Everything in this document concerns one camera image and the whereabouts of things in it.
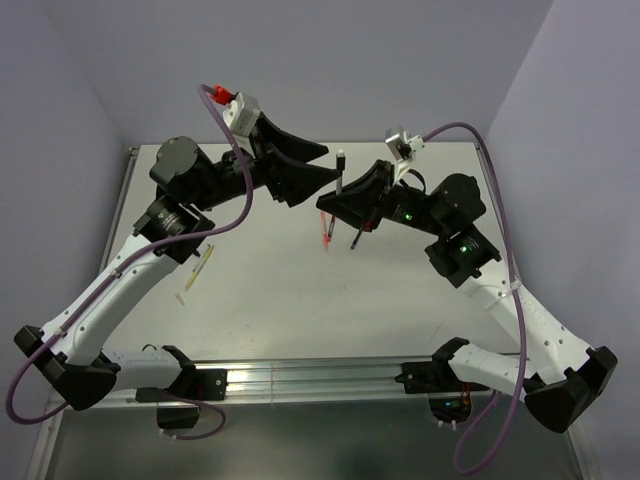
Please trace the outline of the purple pen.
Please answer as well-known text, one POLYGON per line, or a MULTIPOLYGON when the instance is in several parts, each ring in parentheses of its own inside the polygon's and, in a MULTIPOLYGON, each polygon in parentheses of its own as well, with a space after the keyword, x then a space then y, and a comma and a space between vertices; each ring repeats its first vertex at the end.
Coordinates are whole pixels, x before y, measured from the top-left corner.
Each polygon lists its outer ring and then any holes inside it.
POLYGON ((350 249, 351 250, 355 250, 356 249, 356 247, 357 247, 357 245, 358 245, 363 233, 364 233, 364 229, 363 228, 358 229, 355 238, 351 242, 351 245, 350 245, 350 249))

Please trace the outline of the white pen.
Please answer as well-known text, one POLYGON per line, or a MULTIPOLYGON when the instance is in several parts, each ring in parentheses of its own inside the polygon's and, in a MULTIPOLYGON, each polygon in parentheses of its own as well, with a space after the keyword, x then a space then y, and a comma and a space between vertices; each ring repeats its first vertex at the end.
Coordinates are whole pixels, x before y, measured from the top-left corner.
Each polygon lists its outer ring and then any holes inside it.
POLYGON ((339 176, 336 179, 336 190, 337 194, 342 192, 343 188, 343 178, 344 171, 346 169, 346 153, 343 149, 339 149, 336 153, 336 170, 339 172, 339 176))

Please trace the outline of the orange pen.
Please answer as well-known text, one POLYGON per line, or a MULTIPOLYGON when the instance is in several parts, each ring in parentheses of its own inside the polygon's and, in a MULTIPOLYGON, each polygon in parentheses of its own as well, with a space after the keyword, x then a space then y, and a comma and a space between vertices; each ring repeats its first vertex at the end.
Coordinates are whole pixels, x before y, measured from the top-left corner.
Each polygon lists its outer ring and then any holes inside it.
POLYGON ((326 219, 326 213, 324 211, 320 211, 320 223, 321 223, 321 235, 322 235, 322 244, 324 251, 328 253, 329 251, 329 237, 328 237, 328 224, 326 219))

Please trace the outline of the red pen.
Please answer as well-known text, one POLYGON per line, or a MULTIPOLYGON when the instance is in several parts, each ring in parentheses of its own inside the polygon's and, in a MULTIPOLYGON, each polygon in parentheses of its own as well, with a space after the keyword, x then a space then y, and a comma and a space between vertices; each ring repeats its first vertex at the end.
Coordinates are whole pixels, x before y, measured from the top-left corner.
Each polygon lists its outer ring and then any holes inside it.
POLYGON ((331 240, 333 239, 335 225, 336 225, 336 216, 332 215, 331 219, 330 219, 330 222, 329 222, 328 229, 327 229, 327 241, 328 242, 331 242, 331 240))

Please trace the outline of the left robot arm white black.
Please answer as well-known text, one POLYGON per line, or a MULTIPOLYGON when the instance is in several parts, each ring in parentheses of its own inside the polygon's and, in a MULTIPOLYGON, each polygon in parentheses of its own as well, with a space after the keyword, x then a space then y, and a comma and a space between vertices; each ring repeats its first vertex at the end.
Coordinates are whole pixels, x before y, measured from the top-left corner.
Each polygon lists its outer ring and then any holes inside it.
POLYGON ((241 152, 247 184, 233 151, 212 162, 192 139, 163 143, 150 177, 156 198, 108 267, 64 312, 41 328, 24 326, 14 337, 66 404, 86 410, 109 393, 141 389, 172 399, 191 394, 196 367, 178 348, 123 353, 105 348, 116 327, 139 301, 197 253, 201 233, 214 228, 205 212, 247 191, 266 187, 294 207, 331 183, 335 169, 315 165, 326 146, 301 139, 259 115, 241 152))

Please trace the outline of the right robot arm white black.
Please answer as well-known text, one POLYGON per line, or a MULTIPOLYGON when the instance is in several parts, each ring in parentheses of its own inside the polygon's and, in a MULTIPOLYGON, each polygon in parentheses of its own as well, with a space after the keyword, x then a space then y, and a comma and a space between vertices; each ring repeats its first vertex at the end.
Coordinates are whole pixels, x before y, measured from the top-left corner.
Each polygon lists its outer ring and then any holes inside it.
POLYGON ((565 432, 602 394, 618 359, 593 347, 558 321, 517 279, 499 250, 475 226, 486 212, 475 177, 447 176, 425 193, 394 179, 377 161, 341 190, 322 195, 317 207, 359 232, 381 220, 426 232, 436 241, 425 252, 434 270, 479 305, 525 350, 520 361, 455 337, 430 360, 406 363, 397 376, 406 393, 440 393, 470 385, 510 394, 555 433, 565 432))

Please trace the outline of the yellow pen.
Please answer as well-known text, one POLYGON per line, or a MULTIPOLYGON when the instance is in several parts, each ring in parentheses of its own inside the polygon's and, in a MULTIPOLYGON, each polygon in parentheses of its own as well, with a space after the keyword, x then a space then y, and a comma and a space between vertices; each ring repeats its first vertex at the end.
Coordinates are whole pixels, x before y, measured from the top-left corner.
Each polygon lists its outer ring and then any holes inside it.
POLYGON ((208 260, 210 259, 213 251, 214 251, 215 246, 212 244, 208 244, 207 248, 205 250, 205 252, 201 255, 201 257, 199 258, 196 266, 194 267, 189 279, 187 280, 185 287, 184 287, 184 291, 188 292, 190 290, 190 288, 193 286, 193 284, 195 283, 196 279, 198 278, 198 276, 200 275, 200 273, 202 272, 202 270, 204 269, 206 263, 208 262, 208 260))

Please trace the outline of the aluminium rail frame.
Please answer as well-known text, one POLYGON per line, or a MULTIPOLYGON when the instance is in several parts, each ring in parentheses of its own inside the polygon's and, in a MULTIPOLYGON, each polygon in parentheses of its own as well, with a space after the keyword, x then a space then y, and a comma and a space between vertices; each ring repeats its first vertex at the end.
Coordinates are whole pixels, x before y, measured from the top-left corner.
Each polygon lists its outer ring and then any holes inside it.
POLYGON ((137 403, 140 388, 165 389, 180 374, 195 369, 225 369, 225 399, 242 403, 329 402, 337 400, 394 399, 407 395, 394 381, 405 362, 435 361, 472 392, 494 389, 514 391, 519 376, 523 391, 546 386, 531 361, 521 365, 513 355, 499 355, 472 345, 427 357, 338 358, 273 361, 196 361, 169 347, 143 352, 100 354, 88 366, 72 366, 61 356, 45 353, 36 365, 59 396, 76 411, 87 410, 113 398, 137 403))

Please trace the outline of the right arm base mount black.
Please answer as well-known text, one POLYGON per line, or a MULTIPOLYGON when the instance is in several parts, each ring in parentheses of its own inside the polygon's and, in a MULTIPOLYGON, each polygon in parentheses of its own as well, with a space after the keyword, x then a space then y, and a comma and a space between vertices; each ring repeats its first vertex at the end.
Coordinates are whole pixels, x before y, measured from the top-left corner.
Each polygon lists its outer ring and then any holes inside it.
POLYGON ((444 394, 444 397, 427 399, 437 424, 457 427, 471 417, 471 385, 458 380, 435 361, 402 363, 401 372, 394 377, 394 381, 402 386, 407 395, 444 394))

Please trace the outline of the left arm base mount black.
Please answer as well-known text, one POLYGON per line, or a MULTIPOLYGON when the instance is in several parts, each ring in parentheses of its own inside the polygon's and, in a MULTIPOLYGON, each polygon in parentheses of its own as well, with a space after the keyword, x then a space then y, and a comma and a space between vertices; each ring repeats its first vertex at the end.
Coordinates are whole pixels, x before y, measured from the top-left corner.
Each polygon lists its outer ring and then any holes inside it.
POLYGON ((191 434, 199 420, 204 418, 206 410, 214 411, 220 419, 219 424, 207 435, 221 431, 227 421, 226 414, 211 401, 225 399, 227 371, 225 369, 195 369, 180 374, 176 381, 165 389, 140 388, 136 390, 137 403, 180 402, 185 407, 157 406, 157 426, 166 433, 180 437, 203 437, 204 433, 191 434))

